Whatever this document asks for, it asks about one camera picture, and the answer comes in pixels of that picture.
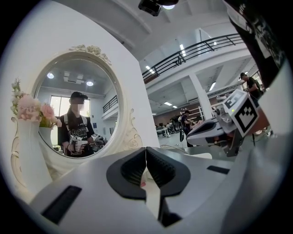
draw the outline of face mask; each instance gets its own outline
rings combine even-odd
[[[81,111],[83,110],[84,105],[83,104],[77,104],[77,110]]]

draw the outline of reflected ceiling light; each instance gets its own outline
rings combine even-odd
[[[183,44],[180,45],[180,49],[182,50],[183,57],[185,57],[186,56],[186,53],[185,53]]]
[[[210,91],[213,89],[213,87],[215,86],[215,82],[211,85]]]
[[[48,77],[49,79],[53,79],[53,78],[54,78],[54,75],[53,75],[51,72],[49,72],[49,73],[47,74],[47,77]]]
[[[152,74],[155,74],[155,72],[149,66],[146,66],[146,69],[148,69]]]
[[[88,81],[88,82],[87,82],[87,86],[93,86],[93,82]]]
[[[173,9],[175,7],[175,5],[163,5],[163,8],[170,10]]]

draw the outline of black metal railing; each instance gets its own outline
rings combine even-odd
[[[244,43],[240,35],[229,34],[220,37],[214,37],[189,47],[184,48],[185,53],[182,50],[170,55],[163,59],[161,62],[152,66],[148,71],[142,73],[142,77],[145,84],[157,78],[162,73],[180,66],[182,63],[186,63],[189,59],[193,59],[201,54],[213,52],[227,46],[235,46],[237,44]]]
[[[109,110],[112,106],[118,103],[117,95],[113,97],[105,106],[103,106],[104,113]]]

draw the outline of white table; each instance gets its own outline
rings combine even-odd
[[[167,129],[167,128],[159,129],[159,130],[157,130],[157,133],[159,133],[159,132],[161,132],[161,131],[165,131],[166,138],[169,138],[169,135],[168,135],[168,129]]]

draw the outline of harness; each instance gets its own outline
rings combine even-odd
[[[87,118],[85,118],[84,116],[81,115],[81,118],[82,118],[82,122],[83,122],[83,125],[86,127],[86,130],[88,132],[88,128],[87,128]],[[69,131],[69,127],[68,127],[68,116],[67,114],[64,115],[64,123],[67,127],[67,130]]]

